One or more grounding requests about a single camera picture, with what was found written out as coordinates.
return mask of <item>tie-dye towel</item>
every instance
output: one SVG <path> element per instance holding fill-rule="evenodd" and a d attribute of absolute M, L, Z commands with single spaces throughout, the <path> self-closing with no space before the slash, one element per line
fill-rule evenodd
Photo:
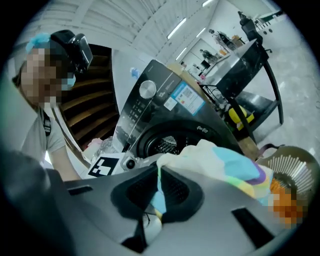
<path fill-rule="evenodd" d="M 179 155 L 164 154 L 156 163 L 159 168 L 167 166 L 189 170 L 228 182 L 263 205 L 268 205 L 273 171 L 207 140 L 200 140 L 197 146 L 186 146 Z M 158 188 L 161 188 L 161 176 L 158 179 Z M 159 190 L 152 200 L 153 206 L 165 205 L 165 198 L 161 199 L 161 195 L 163 193 Z"/>

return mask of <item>orange object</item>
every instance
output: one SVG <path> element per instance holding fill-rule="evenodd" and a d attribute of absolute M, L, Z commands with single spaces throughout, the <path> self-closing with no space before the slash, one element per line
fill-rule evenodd
<path fill-rule="evenodd" d="M 296 196 L 292 195 L 290 189 L 282 187 L 273 178 L 270 190 L 274 194 L 272 210 L 288 228 L 297 224 L 305 216 L 307 212 L 306 204 L 301 200 L 296 200 Z"/>

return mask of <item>black stand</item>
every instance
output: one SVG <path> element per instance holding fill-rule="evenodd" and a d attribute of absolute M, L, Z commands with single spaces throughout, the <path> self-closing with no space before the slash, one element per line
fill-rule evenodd
<path fill-rule="evenodd" d="M 240 131 L 236 129 L 233 132 L 235 137 L 241 140 L 249 136 L 256 142 L 253 131 L 256 130 L 277 107 L 279 111 L 279 122 L 281 125 L 284 123 L 281 96 L 275 75 L 267 61 L 268 55 L 261 45 L 251 41 L 246 44 L 246 46 L 238 48 L 236 54 L 239 61 L 235 58 L 234 61 L 231 60 L 230 63 L 223 64 L 224 66 L 221 66 L 221 70 L 218 70 L 214 74 L 214 76 L 217 77 L 216 85 L 202 85 L 201 88 L 213 103 L 215 103 L 215 100 L 210 95 L 213 95 L 213 91 L 209 90 L 209 88 L 217 88 L 234 109 L 243 124 L 243 128 Z M 243 91 L 262 67 L 264 67 L 270 79 L 275 94 L 274 101 L 260 95 Z M 240 106 L 253 113 L 253 121 L 248 123 Z"/>

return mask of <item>metal basket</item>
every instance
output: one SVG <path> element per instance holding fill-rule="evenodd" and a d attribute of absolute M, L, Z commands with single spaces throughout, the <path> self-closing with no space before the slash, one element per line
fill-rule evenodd
<path fill-rule="evenodd" d="M 306 150 L 296 146 L 274 146 L 268 144 L 260 150 L 260 156 L 269 148 L 277 151 L 256 161 L 274 171 L 273 177 L 291 194 L 310 203 L 319 185 L 320 167 L 317 160 Z"/>

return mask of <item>label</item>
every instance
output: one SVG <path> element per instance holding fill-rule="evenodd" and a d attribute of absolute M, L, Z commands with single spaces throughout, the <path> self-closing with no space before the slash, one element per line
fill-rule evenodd
<path fill-rule="evenodd" d="M 174 107 L 178 104 L 175 99 L 172 97 L 169 97 L 168 100 L 164 103 L 164 106 L 169 110 L 173 110 Z"/>
<path fill-rule="evenodd" d="M 170 98 L 182 105 L 193 116 L 195 116 L 205 104 L 205 101 L 184 81 L 177 87 Z"/>

